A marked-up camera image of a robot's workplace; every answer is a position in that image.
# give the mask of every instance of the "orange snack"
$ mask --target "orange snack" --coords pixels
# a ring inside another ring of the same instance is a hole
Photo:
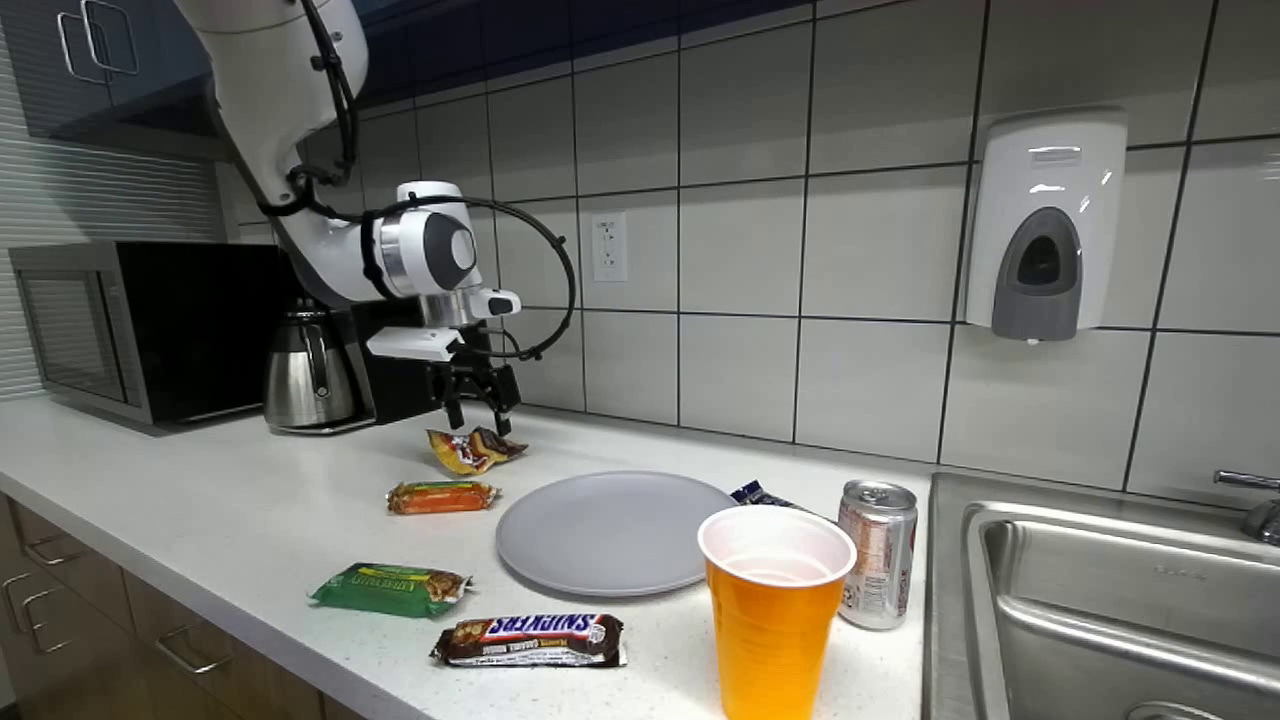
[[[390,511],[396,516],[485,511],[495,499],[501,499],[501,488],[482,478],[396,482],[390,490]]]

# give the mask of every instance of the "wall outlet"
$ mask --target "wall outlet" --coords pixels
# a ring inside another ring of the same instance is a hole
[[[594,214],[594,276],[621,284],[631,276],[627,214]]]

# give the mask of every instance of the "soda can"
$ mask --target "soda can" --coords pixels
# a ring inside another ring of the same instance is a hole
[[[915,497],[902,482],[850,478],[839,497],[839,527],[857,544],[839,614],[878,632],[906,623],[914,592]]]

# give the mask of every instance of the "plastic cup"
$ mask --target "plastic cup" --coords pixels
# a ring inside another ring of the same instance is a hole
[[[852,540],[796,506],[726,506],[695,533],[729,720],[813,715]]]

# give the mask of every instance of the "microwave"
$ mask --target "microwave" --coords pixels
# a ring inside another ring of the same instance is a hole
[[[259,244],[13,248],[13,272],[45,389],[155,430],[259,407],[299,296],[287,256]]]

